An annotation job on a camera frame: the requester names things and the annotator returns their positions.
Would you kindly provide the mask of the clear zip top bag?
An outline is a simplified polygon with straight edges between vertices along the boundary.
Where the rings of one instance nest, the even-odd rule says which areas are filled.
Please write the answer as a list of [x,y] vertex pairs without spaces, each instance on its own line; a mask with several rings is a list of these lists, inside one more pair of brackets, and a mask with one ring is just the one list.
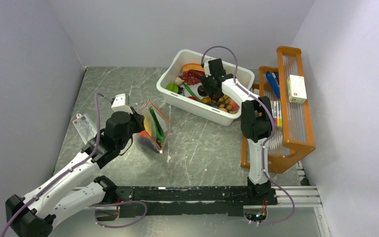
[[[152,119],[151,114],[150,114],[150,110],[149,110],[150,107],[154,108],[154,111],[156,113],[160,126],[162,127],[164,131],[163,139],[162,138],[158,139],[156,137],[156,128],[155,128],[154,120]],[[147,150],[150,150],[160,155],[163,154],[163,150],[164,150],[164,147],[166,145],[166,141],[169,135],[168,132],[170,130],[169,118],[150,99],[140,110],[140,114],[145,117],[144,119],[145,130],[138,133],[138,135],[136,136],[137,142],[139,143],[140,146],[142,146],[143,148]]]

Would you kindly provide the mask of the dark green toy cucumber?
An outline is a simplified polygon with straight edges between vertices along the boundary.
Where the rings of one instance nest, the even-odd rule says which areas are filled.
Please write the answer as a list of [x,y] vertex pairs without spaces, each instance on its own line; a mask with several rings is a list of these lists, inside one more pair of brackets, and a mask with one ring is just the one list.
[[162,127],[160,126],[160,123],[157,119],[154,108],[150,107],[149,110],[150,110],[151,117],[154,120],[154,124],[155,124],[155,128],[156,128],[156,137],[158,139],[161,139],[161,138],[163,139],[164,138],[164,131],[163,131]]

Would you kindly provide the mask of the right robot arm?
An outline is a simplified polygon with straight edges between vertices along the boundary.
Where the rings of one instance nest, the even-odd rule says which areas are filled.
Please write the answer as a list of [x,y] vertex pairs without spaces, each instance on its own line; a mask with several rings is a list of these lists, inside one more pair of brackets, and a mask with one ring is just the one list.
[[259,204],[271,191],[267,150],[274,131],[270,99],[250,92],[237,79],[236,74],[227,74],[221,59],[201,63],[205,75],[201,83],[207,95],[222,93],[233,99],[241,111],[241,131],[248,141],[250,168],[248,174],[247,200]]

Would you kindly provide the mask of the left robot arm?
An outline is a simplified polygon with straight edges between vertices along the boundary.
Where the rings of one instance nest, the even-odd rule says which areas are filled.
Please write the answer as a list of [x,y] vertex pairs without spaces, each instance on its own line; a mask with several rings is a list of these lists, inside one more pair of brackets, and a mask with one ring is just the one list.
[[75,158],[33,191],[5,202],[7,224],[20,237],[47,237],[69,217],[92,205],[111,205],[119,198],[117,186],[99,176],[80,191],[73,189],[120,155],[133,134],[143,131],[144,116],[135,110],[114,112]]

